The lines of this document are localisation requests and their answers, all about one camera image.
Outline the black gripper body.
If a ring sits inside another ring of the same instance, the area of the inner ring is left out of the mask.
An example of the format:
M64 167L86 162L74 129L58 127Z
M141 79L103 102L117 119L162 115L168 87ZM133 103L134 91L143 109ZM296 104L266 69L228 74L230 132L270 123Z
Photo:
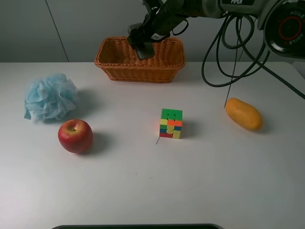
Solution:
M157 33L164 35L166 39L170 37L170 32L187 18L184 0L144 0L142 3L147 9L143 21L145 37Z

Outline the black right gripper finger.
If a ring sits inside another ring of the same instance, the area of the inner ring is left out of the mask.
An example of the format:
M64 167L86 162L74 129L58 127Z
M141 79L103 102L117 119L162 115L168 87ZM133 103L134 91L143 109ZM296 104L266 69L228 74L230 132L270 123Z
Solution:
M149 43L161 42L163 39L164 35L154 33L152 36L144 38L143 42L140 44L140 48L144 49Z

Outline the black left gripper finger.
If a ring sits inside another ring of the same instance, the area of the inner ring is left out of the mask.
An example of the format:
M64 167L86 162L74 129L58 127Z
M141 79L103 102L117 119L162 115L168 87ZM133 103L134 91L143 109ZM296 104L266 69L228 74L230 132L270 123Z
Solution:
M143 23L132 24L128 27L128 42L129 44L143 44L145 42L145 32Z

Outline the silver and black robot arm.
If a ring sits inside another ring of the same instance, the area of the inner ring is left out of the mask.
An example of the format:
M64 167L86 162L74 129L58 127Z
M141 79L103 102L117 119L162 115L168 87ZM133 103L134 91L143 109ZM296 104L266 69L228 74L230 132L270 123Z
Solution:
M161 42L189 17L253 16L264 32L269 51L283 58L305 58L305 2L303 0L145 0L143 23L129 26L127 38L138 57L154 56L152 43Z

